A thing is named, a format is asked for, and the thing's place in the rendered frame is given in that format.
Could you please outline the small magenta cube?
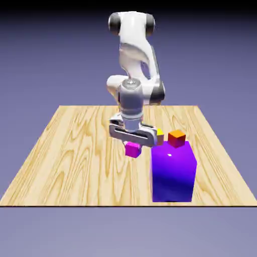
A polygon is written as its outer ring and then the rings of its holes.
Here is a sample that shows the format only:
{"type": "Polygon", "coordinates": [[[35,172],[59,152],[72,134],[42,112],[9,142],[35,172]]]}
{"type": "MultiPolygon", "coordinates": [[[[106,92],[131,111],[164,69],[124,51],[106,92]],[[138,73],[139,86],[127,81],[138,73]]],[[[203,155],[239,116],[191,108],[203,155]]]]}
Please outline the small magenta cube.
{"type": "Polygon", "coordinates": [[[141,145],[133,142],[127,142],[125,145],[125,155],[132,158],[137,158],[142,152],[141,145]]]}

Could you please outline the large purple box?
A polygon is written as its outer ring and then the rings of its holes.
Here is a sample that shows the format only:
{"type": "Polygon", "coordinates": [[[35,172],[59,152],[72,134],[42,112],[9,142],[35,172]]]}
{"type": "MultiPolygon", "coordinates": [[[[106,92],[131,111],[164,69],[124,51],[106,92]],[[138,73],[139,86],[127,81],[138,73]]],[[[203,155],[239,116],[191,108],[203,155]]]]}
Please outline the large purple box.
{"type": "Polygon", "coordinates": [[[197,161],[188,141],[152,147],[150,167],[153,202],[191,202],[197,161]]]}

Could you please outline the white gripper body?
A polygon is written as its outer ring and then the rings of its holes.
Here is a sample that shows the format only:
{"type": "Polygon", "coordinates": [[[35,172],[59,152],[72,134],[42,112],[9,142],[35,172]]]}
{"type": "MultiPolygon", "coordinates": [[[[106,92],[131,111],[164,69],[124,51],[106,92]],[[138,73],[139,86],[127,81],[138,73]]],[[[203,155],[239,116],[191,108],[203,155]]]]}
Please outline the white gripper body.
{"type": "Polygon", "coordinates": [[[109,120],[109,134],[123,142],[132,142],[141,146],[157,145],[157,129],[142,123],[141,118],[125,119],[121,113],[116,113],[109,120]]]}

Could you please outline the small orange cube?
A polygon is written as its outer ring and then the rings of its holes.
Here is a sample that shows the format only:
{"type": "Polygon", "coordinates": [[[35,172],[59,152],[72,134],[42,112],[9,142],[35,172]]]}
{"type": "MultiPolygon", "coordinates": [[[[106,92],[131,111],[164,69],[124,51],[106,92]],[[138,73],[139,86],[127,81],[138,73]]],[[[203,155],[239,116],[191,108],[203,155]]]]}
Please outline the small orange cube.
{"type": "Polygon", "coordinates": [[[185,144],[186,135],[181,130],[175,130],[168,133],[167,142],[174,148],[181,147],[185,144]]]}

